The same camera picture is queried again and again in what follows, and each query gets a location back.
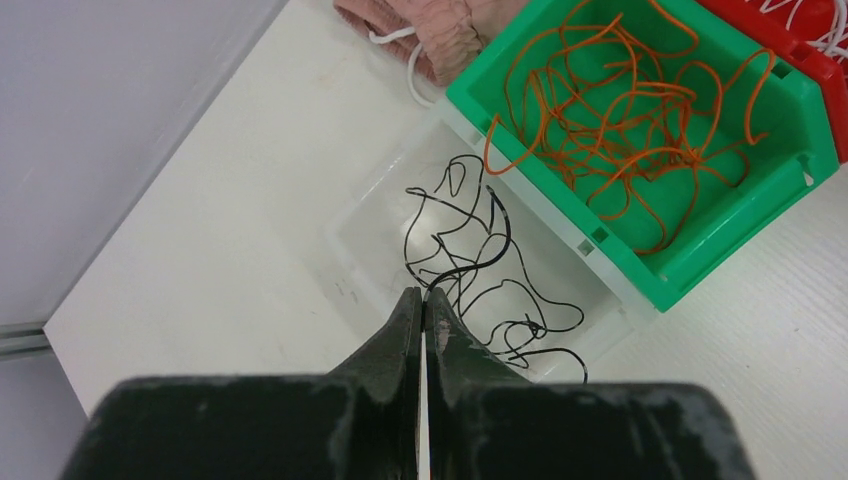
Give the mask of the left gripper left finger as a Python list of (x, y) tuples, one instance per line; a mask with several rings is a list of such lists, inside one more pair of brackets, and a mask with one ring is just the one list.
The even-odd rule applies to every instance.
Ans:
[(152, 376), (117, 384), (65, 479), (414, 479), (422, 294), (325, 374)]

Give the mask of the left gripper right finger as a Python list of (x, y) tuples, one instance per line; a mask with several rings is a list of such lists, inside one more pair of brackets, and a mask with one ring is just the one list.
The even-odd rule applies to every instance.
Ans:
[(429, 291), (426, 341), (434, 479), (752, 479), (735, 425), (686, 383), (533, 383)]

